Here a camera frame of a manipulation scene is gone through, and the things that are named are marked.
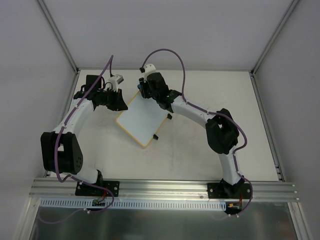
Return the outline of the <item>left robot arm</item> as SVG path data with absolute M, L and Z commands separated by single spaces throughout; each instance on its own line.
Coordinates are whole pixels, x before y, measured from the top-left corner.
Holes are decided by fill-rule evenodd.
M 62 122 L 51 132 L 41 135 L 41 153 L 46 171 L 86 182 L 86 189 L 98 196 L 104 191 L 102 173 L 85 165 L 77 137 L 97 107 L 126 111 L 128 106 L 119 88 L 119 84 L 124 81 L 122 75 L 112 75 L 105 81 L 103 77 L 89 74 L 85 80 L 85 84 L 73 96 L 70 110 Z

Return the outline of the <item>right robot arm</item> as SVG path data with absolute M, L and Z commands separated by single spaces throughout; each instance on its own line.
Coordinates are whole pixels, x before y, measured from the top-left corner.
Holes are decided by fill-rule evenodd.
M 184 116 L 199 124 L 206 131 L 209 147 L 218 154 L 222 167 L 222 179 L 226 183 L 223 192 L 228 198 L 235 198 L 242 191 L 232 151 L 238 144 L 239 130 L 232 122 L 231 113 L 222 108 L 209 114 L 206 110 L 184 100 L 181 92 L 169 89 L 159 72 L 146 78 L 139 78 L 138 89 L 144 99 L 153 99 L 163 110 Z

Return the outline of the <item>yellow-framed whiteboard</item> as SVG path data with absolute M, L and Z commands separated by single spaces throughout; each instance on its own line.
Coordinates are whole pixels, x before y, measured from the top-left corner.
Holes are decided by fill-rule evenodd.
M 152 98 L 143 98 L 138 91 L 116 118 L 117 125 L 132 137 L 141 147 L 146 148 L 152 140 L 158 139 L 158 131 L 172 115 L 159 107 Z

